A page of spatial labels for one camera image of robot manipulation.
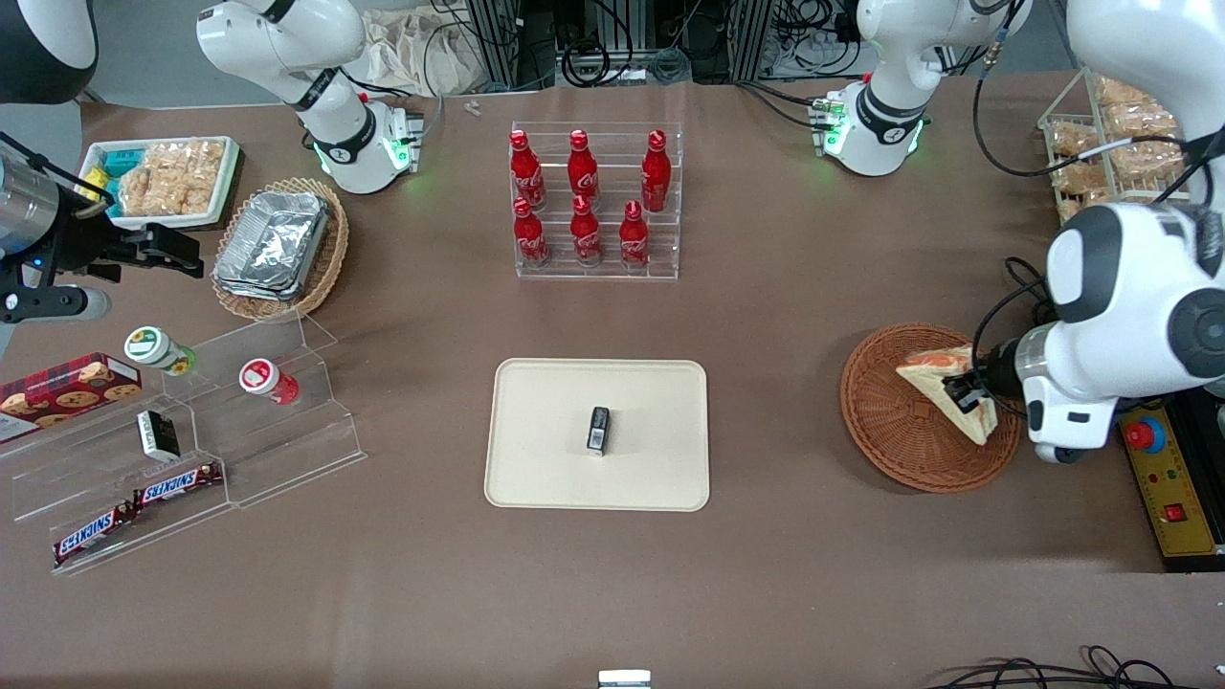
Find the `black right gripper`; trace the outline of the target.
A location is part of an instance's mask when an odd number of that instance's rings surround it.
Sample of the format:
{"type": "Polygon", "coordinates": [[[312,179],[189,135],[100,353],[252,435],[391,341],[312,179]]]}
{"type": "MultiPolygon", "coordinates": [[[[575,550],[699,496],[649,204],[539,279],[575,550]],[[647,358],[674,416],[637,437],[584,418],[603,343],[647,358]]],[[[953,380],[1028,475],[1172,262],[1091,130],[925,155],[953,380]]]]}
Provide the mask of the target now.
{"type": "Polygon", "coordinates": [[[187,278],[203,277],[198,242],[172,228],[127,230],[114,226],[108,215],[75,218],[65,215],[53,222],[43,235],[43,284],[56,282],[64,272],[88,272],[91,265],[127,265],[141,268],[167,268],[187,278]],[[145,240],[145,253],[140,243],[145,240]]]}

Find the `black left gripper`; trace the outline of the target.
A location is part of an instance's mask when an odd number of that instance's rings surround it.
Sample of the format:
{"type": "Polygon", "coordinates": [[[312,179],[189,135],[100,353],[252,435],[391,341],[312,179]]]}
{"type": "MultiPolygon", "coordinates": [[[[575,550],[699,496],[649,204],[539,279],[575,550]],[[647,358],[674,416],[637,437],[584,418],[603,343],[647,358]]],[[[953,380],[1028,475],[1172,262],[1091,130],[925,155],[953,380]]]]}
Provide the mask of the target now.
{"type": "Polygon", "coordinates": [[[969,414],[992,398],[998,403],[1024,405],[1024,391],[1016,371],[1019,345],[1019,337],[1014,337],[993,345],[992,349],[975,349],[974,374],[964,371],[944,378],[944,392],[957,398],[957,409],[969,414]]]}

